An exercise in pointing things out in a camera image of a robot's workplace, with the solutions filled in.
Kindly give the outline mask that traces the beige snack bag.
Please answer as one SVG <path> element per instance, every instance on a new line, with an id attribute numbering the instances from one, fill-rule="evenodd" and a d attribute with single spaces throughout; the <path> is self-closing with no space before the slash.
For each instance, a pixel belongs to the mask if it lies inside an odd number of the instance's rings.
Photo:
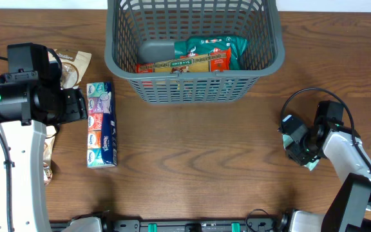
<path id="1" fill-rule="evenodd" d="M 47 186 L 53 177 L 51 169 L 53 145 L 55 142 L 55 136 L 59 130 L 55 126 L 48 126 L 46 128 L 47 137 L 44 141 L 44 152 L 43 152 L 43 170 L 44 170 L 44 185 Z"/>

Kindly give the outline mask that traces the beige cookie bag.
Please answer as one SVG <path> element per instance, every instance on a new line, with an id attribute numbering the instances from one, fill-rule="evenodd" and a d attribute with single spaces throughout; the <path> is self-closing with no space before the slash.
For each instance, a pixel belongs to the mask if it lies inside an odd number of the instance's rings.
<path id="1" fill-rule="evenodd" d="M 77 88 L 88 69 L 92 54 L 71 49 L 54 51 L 62 63 L 61 88 Z"/>

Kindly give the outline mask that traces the Kleenex tissue multipack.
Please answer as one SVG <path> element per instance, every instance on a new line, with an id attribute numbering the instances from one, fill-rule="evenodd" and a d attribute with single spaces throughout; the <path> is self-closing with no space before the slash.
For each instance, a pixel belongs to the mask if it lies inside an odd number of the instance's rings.
<path id="1" fill-rule="evenodd" d="M 87 167 L 97 169 L 116 166 L 117 120 L 113 84 L 88 83 L 87 97 Z"/>

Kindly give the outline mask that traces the red San Remo spaghetti pack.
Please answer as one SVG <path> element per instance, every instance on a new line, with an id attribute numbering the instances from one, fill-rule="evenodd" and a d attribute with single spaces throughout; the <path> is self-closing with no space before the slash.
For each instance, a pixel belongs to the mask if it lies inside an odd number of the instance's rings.
<path id="1" fill-rule="evenodd" d="M 181 56 L 180 59 L 149 64 L 137 64 L 137 73 L 186 73 L 186 72 L 222 72 L 230 70 L 231 49 L 220 50 L 203 55 Z"/>

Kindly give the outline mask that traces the green Nescafe coffee bag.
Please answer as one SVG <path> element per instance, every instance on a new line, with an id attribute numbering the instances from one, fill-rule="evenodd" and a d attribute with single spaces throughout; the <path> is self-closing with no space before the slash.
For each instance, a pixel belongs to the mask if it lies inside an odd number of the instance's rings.
<path id="1" fill-rule="evenodd" d="M 228 53 L 230 70 L 240 70 L 240 58 L 248 46 L 246 39 L 236 35 L 217 35 L 211 37 L 190 37 L 186 41 L 175 42 L 175 58 L 196 55 Z"/>

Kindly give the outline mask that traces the mint green small packet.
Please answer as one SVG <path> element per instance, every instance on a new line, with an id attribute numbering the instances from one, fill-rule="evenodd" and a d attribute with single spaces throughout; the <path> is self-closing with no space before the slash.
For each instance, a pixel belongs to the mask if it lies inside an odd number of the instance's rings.
<path id="1" fill-rule="evenodd" d="M 282 135 L 282 139 L 286 156 L 290 160 L 293 160 L 300 166 L 306 167 L 309 171 L 312 171 L 317 166 L 319 162 L 318 156 L 310 154 L 303 145 L 297 144 L 288 135 Z"/>

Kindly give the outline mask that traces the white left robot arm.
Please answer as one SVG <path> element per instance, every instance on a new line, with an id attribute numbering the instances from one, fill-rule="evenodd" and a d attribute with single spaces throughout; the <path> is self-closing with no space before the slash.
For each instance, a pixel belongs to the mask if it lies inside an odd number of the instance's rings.
<path id="1" fill-rule="evenodd" d="M 62 63 L 40 44 L 7 47 L 0 75 L 0 231 L 77 231 L 51 224 L 43 155 L 48 126 L 87 119 L 80 89 L 61 88 Z"/>

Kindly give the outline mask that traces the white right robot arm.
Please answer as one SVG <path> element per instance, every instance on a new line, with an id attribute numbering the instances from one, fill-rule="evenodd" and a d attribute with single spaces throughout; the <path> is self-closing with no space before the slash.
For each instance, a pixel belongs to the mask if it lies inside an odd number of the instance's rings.
<path id="1" fill-rule="evenodd" d="M 294 209 L 284 214 L 280 231 L 371 231 L 371 160 L 359 134 L 344 125 L 344 109 L 321 101 L 310 128 L 293 115 L 281 120 L 288 158 L 308 169 L 328 159 L 342 186 L 324 215 Z"/>

